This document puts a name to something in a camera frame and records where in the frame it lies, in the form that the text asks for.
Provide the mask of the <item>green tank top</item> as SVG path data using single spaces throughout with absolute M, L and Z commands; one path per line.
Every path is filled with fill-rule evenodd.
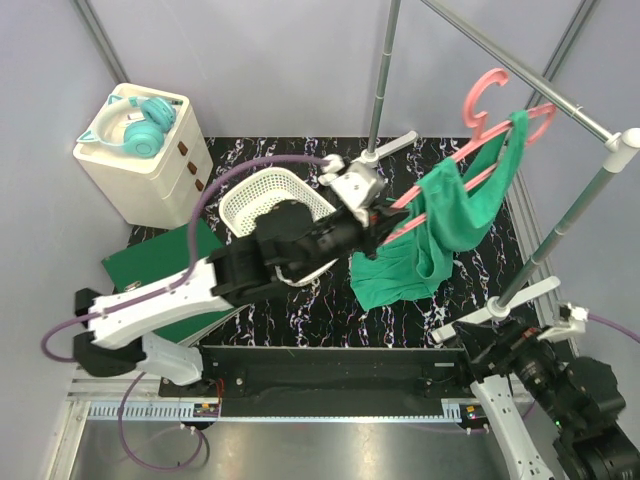
M 356 253 L 351 260 L 351 288 L 365 310 L 397 301 L 426 299 L 453 271 L 456 253 L 475 249 L 490 230 L 521 164 L 528 114 L 510 115 L 510 133 L 487 142 L 461 173 L 447 157 L 421 178 L 421 193 L 410 203 L 411 220 L 426 221 L 379 247 L 377 258 Z

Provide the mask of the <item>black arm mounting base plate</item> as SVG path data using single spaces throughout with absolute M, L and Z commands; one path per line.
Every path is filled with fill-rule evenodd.
M 190 386 L 163 379 L 164 398 L 222 396 L 222 416 L 424 418 L 471 395 L 465 354 L 454 349 L 205 346 L 205 374 Z

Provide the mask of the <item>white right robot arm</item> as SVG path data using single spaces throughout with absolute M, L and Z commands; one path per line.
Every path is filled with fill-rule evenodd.
M 639 451 L 617 424 L 626 401 L 610 365 L 590 357 L 562 363 L 552 343 L 560 327 L 519 320 L 498 327 L 455 327 L 469 357 L 454 371 L 466 396 L 486 389 L 492 374 L 513 374 L 554 422 L 558 460 L 571 479 L 637 479 Z

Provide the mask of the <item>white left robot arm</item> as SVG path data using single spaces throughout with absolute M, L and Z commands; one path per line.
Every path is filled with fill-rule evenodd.
M 376 200 L 359 220 L 346 207 L 314 220 L 296 200 L 257 217 L 251 234 L 199 259 L 182 274 L 129 292 L 96 296 L 87 329 L 73 339 L 73 358 L 90 375 L 138 371 L 184 386 L 196 396 L 215 386 L 216 372 L 196 347 L 178 345 L 157 330 L 181 320 L 224 312 L 286 295 L 322 266 L 362 252 L 369 257 L 397 225 L 405 208 Z

